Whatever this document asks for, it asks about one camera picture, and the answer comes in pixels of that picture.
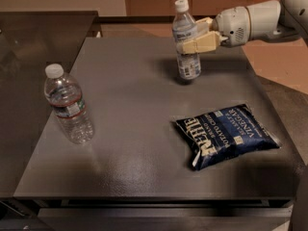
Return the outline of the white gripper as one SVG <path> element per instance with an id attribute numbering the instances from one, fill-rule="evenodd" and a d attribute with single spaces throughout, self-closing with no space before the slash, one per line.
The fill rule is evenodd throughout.
<path id="1" fill-rule="evenodd" d="M 250 18 L 247 8 L 235 7 L 219 13 L 215 19 L 204 17 L 195 21 L 197 37 L 176 43 L 180 54 L 215 51 L 220 45 L 234 47 L 249 40 Z"/>

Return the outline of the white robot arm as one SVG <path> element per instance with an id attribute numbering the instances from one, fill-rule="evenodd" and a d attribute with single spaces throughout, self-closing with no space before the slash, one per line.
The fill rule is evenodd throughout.
<path id="1" fill-rule="evenodd" d="M 303 39 L 308 45 L 308 0 L 270 0 L 235 7 L 194 24 L 197 34 L 176 44 L 183 54 L 240 46 L 256 39 L 267 42 Z"/>

